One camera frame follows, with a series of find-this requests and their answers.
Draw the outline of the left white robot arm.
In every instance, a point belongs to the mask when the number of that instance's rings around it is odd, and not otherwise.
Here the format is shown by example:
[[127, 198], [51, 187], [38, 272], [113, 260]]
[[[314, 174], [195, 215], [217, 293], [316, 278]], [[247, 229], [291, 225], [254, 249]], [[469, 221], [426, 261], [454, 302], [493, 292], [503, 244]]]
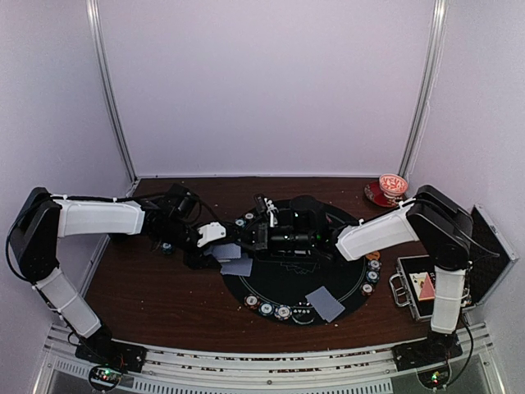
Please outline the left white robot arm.
[[218, 217], [198, 225], [190, 220], [206, 204], [181, 185], [169, 190], [126, 197], [53, 194], [35, 187], [7, 233], [6, 261], [28, 282], [80, 339], [100, 364], [118, 356], [112, 333], [80, 291], [93, 255], [109, 236], [146, 236], [187, 252], [227, 236]]

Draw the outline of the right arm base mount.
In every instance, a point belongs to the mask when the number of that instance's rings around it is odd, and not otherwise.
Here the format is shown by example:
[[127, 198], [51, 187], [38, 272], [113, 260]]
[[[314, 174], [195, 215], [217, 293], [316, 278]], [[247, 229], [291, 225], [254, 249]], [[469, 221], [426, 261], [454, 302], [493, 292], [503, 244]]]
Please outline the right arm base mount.
[[419, 382], [428, 389], [442, 389], [452, 380], [450, 360], [463, 349], [456, 334], [430, 333], [420, 341], [405, 342], [392, 348], [399, 372], [417, 370]]

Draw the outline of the white blue poker chip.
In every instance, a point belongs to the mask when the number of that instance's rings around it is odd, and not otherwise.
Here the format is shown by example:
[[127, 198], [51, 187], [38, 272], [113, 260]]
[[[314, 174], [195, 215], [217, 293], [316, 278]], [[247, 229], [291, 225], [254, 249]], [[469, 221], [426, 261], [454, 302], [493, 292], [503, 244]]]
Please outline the white blue poker chip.
[[288, 305], [278, 305], [274, 309], [274, 317], [280, 321], [287, 320], [292, 315], [292, 309]]
[[367, 266], [368, 266], [368, 269], [371, 270], [371, 271], [380, 271], [381, 270], [381, 262], [376, 260], [376, 259], [373, 259], [373, 260], [369, 260], [368, 263], [367, 263]]

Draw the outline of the clear round dealer button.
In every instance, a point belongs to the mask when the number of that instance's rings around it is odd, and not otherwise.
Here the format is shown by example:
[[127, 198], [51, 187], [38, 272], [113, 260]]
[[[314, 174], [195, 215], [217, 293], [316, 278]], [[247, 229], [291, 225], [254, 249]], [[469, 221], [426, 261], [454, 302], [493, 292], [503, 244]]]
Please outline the clear round dealer button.
[[298, 325], [309, 325], [315, 321], [316, 311], [307, 301], [299, 302], [291, 308], [291, 318]]

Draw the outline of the dealt blue-backed card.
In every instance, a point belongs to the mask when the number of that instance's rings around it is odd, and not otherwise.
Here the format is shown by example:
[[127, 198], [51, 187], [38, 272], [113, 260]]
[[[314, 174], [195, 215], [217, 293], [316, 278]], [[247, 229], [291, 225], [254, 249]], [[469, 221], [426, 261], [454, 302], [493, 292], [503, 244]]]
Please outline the dealt blue-backed card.
[[315, 309], [330, 309], [334, 307], [337, 300], [324, 287], [321, 286], [305, 296], [307, 302]]
[[221, 275], [249, 277], [252, 272], [252, 259], [235, 259], [221, 263]]
[[320, 300], [315, 309], [319, 316], [328, 323], [334, 321], [345, 311], [345, 307], [333, 298]]

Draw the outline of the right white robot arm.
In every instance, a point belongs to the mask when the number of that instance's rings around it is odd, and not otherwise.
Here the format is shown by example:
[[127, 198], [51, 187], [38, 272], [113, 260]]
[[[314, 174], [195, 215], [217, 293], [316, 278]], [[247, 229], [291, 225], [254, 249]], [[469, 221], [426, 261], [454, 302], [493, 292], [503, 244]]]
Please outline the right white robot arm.
[[431, 336], [420, 347], [428, 362], [451, 350], [462, 309], [483, 302], [506, 268], [486, 215], [431, 186], [361, 222], [310, 195], [256, 201], [239, 220], [253, 264], [232, 286], [248, 307], [298, 325], [353, 313], [382, 279], [386, 252], [414, 317], [430, 323]]

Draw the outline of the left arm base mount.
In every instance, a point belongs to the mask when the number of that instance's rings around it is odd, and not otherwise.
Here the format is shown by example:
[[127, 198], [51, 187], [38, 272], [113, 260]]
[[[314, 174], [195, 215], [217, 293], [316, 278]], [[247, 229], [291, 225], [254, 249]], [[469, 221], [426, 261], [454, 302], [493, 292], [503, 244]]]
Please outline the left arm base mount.
[[147, 349], [143, 346], [114, 341], [105, 334], [77, 338], [75, 357], [94, 364], [87, 379], [96, 392], [117, 388], [129, 372], [140, 373], [144, 367]]

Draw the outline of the blue-backed playing card deck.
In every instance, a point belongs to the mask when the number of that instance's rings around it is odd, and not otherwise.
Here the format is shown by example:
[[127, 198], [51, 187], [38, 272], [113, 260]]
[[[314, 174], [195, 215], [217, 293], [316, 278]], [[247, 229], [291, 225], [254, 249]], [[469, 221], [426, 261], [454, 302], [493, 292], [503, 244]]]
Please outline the blue-backed playing card deck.
[[211, 255], [215, 260], [219, 262], [230, 261], [232, 259], [240, 259], [242, 252], [241, 247], [236, 244], [222, 244], [212, 245], [206, 252], [206, 255]]

